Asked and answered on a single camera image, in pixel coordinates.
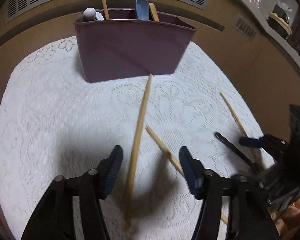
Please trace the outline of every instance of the black tongs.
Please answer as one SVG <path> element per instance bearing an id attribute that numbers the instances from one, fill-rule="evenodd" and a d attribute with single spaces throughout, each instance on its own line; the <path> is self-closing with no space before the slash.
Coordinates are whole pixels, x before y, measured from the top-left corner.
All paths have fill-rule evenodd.
<path id="1" fill-rule="evenodd" d="M 117 145 L 109 158 L 82 176 L 56 176 L 32 213 L 21 240 L 75 240 L 73 196 L 80 198 L 84 239 L 110 240 L 99 200 L 111 193 L 122 158 L 122 148 Z"/>
<path id="2" fill-rule="evenodd" d="M 256 174 L 263 169 L 258 163 L 253 163 L 237 147 L 230 143 L 222 134 L 220 134 L 219 132 L 215 132 L 214 135 L 221 142 L 223 142 L 230 150 L 232 150 L 237 156 L 239 156 L 246 164 L 248 164 Z"/>

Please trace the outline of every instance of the screw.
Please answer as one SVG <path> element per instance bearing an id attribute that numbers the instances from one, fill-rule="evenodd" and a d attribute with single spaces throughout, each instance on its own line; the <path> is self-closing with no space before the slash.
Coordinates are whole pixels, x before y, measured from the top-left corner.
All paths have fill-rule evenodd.
<path id="1" fill-rule="evenodd" d="M 205 174 L 208 176 L 212 176 L 214 172 L 212 170 L 205 170 Z"/>
<path id="2" fill-rule="evenodd" d="M 88 171 L 88 174 L 90 174 L 90 175 L 95 175 L 95 174 L 97 174 L 97 170 L 96 169 L 90 169 L 89 171 Z"/>
<path id="3" fill-rule="evenodd" d="M 64 177 L 62 175 L 58 175 L 58 176 L 55 176 L 54 181 L 59 182 L 59 181 L 62 181 L 63 178 Z"/>
<path id="4" fill-rule="evenodd" d="M 247 182 L 247 179 L 244 176 L 240 176 L 239 180 L 240 180 L 240 182 Z"/>

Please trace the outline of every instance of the countertop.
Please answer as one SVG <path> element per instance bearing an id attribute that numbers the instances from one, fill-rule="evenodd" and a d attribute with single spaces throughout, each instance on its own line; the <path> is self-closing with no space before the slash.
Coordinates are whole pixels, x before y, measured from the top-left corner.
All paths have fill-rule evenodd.
<path id="1" fill-rule="evenodd" d="M 266 21 L 266 18 L 261 13 L 261 11 L 257 8 L 254 3 L 250 3 L 250 0 L 240 0 L 247 9 L 251 11 L 256 20 L 260 23 L 262 28 L 268 33 L 292 58 L 292 60 L 298 65 L 300 68 L 300 56 L 296 53 L 296 51 L 290 46 L 290 44 L 283 39 L 275 30 L 273 30 Z"/>

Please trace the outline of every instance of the white lace tablecloth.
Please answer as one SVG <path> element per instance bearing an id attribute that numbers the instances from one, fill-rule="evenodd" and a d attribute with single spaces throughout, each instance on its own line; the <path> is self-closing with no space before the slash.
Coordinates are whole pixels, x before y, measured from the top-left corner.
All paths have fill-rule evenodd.
<path id="1" fill-rule="evenodd" d="M 121 230 L 122 193 L 141 99 L 148 77 L 90 84 L 81 72 L 76 37 L 52 42 L 20 62 L 11 74 L 0 106 L 0 204 L 19 240 L 52 179 L 80 176 L 121 145 L 124 158 L 112 194 L 101 201 L 111 239 L 190 239 L 201 201 L 143 132 L 134 186 L 132 228 Z M 206 168 L 229 177 L 249 167 L 213 135 L 237 143 L 241 135 L 223 92 L 247 133 L 260 127 L 234 86 L 215 63 L 190 43 L 172 75 L 154 76 L 145 124 L 178 158 L 186 145 Z M 264 163 L 272 158 L 262 153 Z M 77 239 L 83 239 L 78 200 Z M 221 222 L 219 237 L 226 226 Z"/>

